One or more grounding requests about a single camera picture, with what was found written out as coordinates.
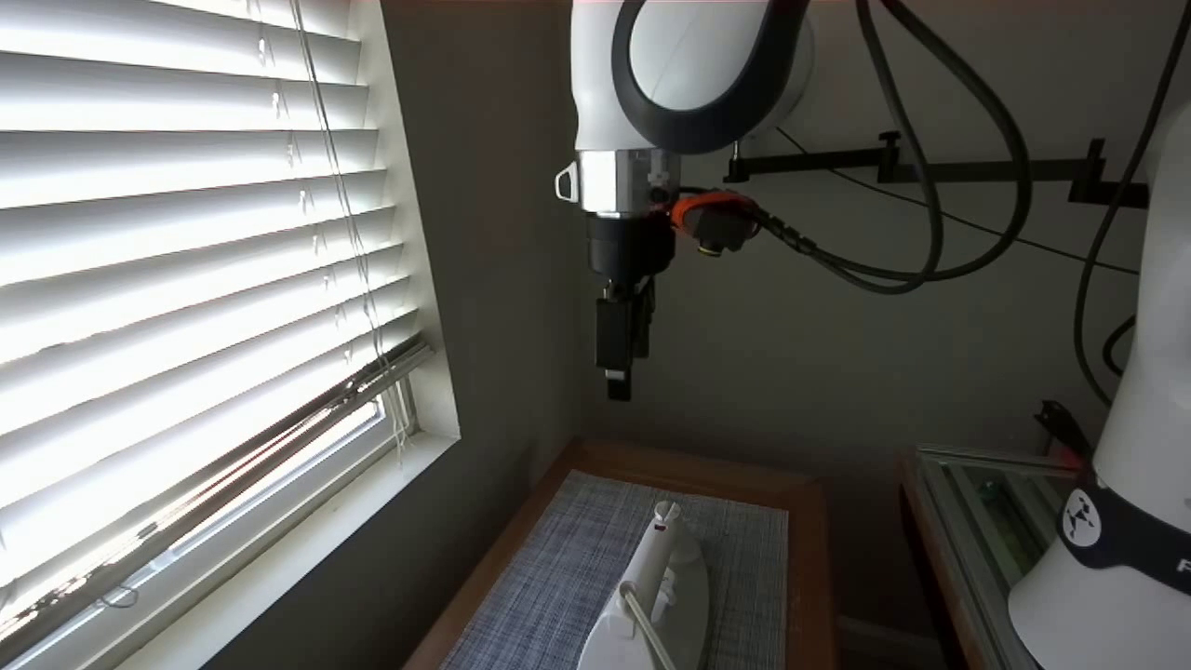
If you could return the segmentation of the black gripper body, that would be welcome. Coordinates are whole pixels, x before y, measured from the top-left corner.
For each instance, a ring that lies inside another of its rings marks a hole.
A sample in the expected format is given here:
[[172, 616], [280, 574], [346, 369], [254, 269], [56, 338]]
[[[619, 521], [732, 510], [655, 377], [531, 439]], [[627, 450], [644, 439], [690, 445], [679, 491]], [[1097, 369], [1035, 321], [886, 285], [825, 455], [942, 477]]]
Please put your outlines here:
[[655, 274], [674, 259], [674, 230], [663, 213], [639, 220], [591, 220], [594, 362], [633, 363], [648, 353]]

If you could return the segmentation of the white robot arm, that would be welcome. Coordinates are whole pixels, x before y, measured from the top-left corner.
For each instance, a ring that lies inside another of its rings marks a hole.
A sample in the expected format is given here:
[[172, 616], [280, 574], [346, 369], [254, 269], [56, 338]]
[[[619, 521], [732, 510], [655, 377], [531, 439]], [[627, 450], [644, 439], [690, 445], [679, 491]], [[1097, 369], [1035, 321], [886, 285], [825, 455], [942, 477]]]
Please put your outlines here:
[[[680, 234], [732, 252], [765, 230], [871, 294], [948, 269], [850, 259], [759, 202], [690, 187], [690, 155], [779, 131], [810, 77], [810, 0], [569, 0], [574, 158], [555, 198], [591, 227], [594, 369], [615, 402], [648, 353], [655, 279]], [[1131, 362], [1056, 537], [1007, 591], [1007, 625], [1043, 670], [1191, 666], [1191, 116], [1166, 125], [1138, 264]]]

